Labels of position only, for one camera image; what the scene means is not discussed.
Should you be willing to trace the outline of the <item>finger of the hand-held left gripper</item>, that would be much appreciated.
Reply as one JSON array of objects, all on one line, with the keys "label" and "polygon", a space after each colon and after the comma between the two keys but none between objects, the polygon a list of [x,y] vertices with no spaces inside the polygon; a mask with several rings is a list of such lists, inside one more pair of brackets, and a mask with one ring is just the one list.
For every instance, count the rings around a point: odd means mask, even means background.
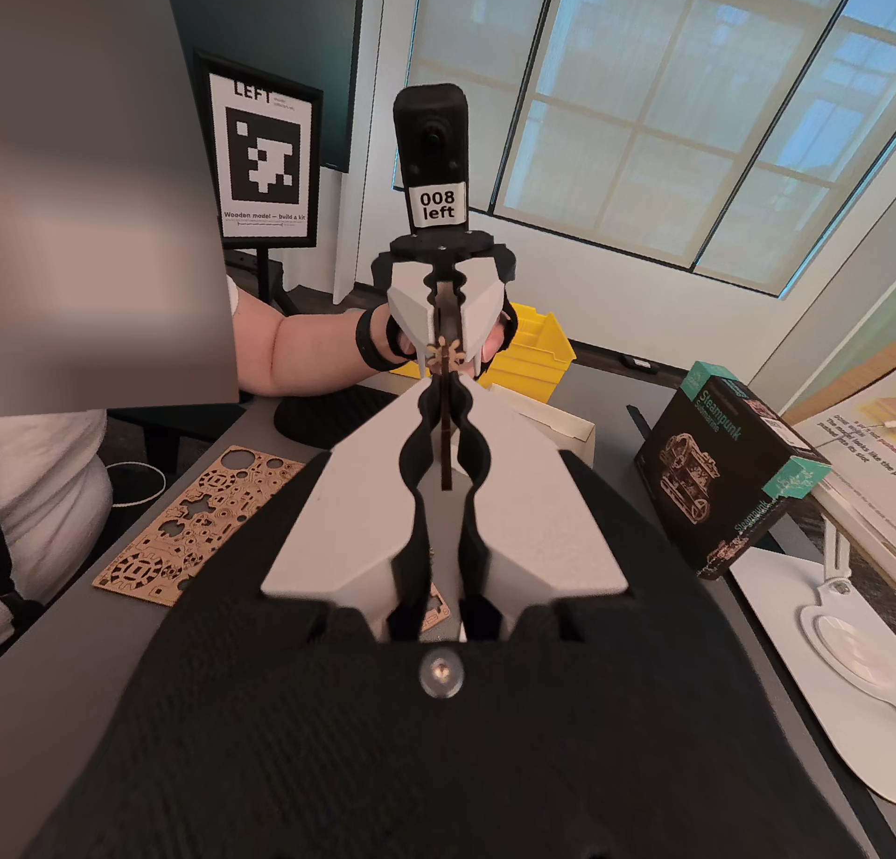
[{"label": "finger of the hand-held left gripper", "polygon": [[390,315],[412,341],[417,358],[411,360],[419,368],[417,378],[428,378],[427,346],[436,343],[435,278],[432,264],[424,261],[396,261],[392,265],[392,281],[387,291]]},{"label": "finger of the hand-held left gripper", "polygon": [[505,286],[493,259],[468,259],[457,265],[463,283],[459,296],[461,370],[476,380],[501,350],[506,336]]}]

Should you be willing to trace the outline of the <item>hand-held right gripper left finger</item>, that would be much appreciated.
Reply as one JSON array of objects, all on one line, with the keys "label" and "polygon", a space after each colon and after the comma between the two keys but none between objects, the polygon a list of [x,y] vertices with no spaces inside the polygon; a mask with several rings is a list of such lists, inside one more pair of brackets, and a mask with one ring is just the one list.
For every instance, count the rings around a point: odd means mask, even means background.
[{"label": "hand-held right gripper left finger", "polygon": [[421,380],[332,449],[265,596],[355,608],[379,640],[419,639],[432,582],[420,482],[440,412],[439,380]]}]

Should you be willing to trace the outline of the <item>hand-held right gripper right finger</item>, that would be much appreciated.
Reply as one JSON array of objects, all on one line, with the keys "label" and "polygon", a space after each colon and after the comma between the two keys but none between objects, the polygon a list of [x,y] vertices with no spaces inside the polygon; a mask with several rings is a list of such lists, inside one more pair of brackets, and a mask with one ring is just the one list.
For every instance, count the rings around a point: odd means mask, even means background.
[{"label": "hand-held right gripper right finger", "polygon": [[617,596],[626,577],[576,484],[570,451],[468,375],[452,376],[458,462],[471,485],[458,565],[468,641],[507,637],[529,607]]}]

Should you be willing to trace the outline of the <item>person's left forearm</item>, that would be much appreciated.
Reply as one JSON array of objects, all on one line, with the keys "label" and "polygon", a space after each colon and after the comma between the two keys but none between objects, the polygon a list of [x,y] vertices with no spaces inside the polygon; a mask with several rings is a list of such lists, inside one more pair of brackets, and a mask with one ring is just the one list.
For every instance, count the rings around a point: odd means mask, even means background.
[{"label": "person's left forearm", "polygon": [[237,298],[232,324],[241,391],[318,396],[372,375],[357,349],[358,313],[287,317],[241,289]]}]

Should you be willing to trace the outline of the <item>black model kit box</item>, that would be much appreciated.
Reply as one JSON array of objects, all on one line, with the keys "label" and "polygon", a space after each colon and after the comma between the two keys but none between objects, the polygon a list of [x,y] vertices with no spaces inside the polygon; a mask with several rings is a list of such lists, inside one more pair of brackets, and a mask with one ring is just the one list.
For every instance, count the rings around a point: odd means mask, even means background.
[{"label": "black model kit box", "polygon": [[727,368],[696,362],[635,458],[663,529],[715,580],[831,464]]}]

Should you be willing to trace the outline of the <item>wooden cutout parts sheet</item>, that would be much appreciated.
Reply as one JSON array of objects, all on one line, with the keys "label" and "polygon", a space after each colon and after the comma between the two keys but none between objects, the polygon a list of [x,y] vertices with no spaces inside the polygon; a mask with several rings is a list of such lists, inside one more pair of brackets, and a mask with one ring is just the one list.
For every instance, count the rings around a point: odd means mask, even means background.
[{"label": "wooden cutout parts sheet", "polygon": [[96,575],[92,585],[173,607],[206,562],[303,466],[230,446]]}]

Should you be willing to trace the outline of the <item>person's left hand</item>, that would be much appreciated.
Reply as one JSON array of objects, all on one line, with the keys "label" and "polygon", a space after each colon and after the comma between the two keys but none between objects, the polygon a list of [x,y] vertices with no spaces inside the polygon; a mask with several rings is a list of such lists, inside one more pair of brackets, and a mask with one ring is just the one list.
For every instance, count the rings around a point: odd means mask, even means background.
[{"label": "person's left hand", "polygon": [[[518,325],[518,317],[512,306],[502,310],[481,350],[481,372],[486,371],[493,358],[510,345],[517,332]],[[407,360],[415,360],[417,358],[417,350],[412,341],[403,333],[397,320],[392,315],[389,315],[387,320],[385,336],[389,350],[393,355],[404,357]]]}]

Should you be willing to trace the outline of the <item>yellow plastic bin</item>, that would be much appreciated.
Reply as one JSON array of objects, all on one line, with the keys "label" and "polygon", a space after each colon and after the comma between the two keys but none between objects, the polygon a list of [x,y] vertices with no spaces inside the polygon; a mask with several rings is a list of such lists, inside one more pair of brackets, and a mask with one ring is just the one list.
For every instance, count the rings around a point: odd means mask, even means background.
[{"label": "yellow plastic bin", "polygon": [[[540,314],[531,306],[504,300],[504,309],[508,306],[512,306],[518,317],[517,332],[476,382],[484,389],[496,383],[547,403],[576,359],[575,351],[553,314]],[[419,368],[410,360],[402,359],[402,364],[392,371],[418,379]]]}]

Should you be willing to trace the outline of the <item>white cardboard tray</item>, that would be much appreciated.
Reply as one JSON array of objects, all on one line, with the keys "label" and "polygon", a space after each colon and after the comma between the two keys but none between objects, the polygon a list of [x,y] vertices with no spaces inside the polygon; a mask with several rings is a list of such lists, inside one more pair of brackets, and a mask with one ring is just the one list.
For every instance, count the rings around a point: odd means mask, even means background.
[{"label": "white cardboard tray", "polygon": [[496,383],[488,386],[488,390],[528,419],[559,450],[569,450],[587,466],[593,467],[596,427],[592,422]]}]

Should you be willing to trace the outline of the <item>black framed marker sign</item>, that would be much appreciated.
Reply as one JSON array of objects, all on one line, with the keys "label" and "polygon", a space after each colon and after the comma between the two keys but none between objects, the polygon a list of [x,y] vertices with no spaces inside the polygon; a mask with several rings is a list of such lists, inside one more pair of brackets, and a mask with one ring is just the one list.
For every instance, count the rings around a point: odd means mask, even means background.
[{"label": "black framed marker sign", "polygon": [[200,49],[193,60],[221,243],[255,250],[270,304],[270,250],[317,245],[323,92]]}]

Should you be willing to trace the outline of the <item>large paned window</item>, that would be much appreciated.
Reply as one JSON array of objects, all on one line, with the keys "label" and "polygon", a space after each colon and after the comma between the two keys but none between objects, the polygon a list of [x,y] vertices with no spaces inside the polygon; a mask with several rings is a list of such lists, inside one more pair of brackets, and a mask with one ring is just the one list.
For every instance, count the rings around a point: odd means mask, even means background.
[{"label": "large paned window", "polygon": [[790,292],[894,149],[895,0],[418,0],[469,204]]}]

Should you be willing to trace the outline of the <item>white folding stand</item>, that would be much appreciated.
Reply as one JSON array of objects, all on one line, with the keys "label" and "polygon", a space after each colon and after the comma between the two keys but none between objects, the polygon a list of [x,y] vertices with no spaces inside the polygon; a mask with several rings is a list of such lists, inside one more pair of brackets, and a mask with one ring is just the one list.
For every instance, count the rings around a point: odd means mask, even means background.
[{"label": "white folding stand", "polygon": [[894,803],[894,632],[820,562],[751,548],[731,572],[835,752]]}]

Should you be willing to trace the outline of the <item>person in white shirt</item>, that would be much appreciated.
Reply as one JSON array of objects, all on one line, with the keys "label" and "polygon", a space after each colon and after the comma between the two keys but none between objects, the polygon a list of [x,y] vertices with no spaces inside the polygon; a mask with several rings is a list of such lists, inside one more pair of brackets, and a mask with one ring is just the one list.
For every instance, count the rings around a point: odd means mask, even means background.
[{"label": "person in white shirt", "polygon": [[11,577],[27,599],[53,596],[111,508],[99,448],[105,408],[1,418],[1,519]]}]

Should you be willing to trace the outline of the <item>printed instruction poster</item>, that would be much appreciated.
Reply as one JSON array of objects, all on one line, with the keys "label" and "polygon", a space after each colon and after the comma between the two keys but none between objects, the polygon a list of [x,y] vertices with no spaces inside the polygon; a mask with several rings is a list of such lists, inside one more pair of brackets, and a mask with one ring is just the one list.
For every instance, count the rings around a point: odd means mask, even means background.
[{"label": "printed instruction poster", "polygon": [[890,540],[895,525],[895,373],[796,424],[832,465],[827,484]]}]

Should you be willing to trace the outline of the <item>large black wall screen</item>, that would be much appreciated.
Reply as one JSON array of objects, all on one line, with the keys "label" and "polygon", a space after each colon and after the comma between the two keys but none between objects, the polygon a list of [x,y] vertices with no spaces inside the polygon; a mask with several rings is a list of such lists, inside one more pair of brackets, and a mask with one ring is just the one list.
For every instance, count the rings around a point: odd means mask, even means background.
[{"label": "large black wall screen", "polygon": [[363,0],[169,0],[192,88],[195,51],[323,93],[321,165],[347,172]]}]

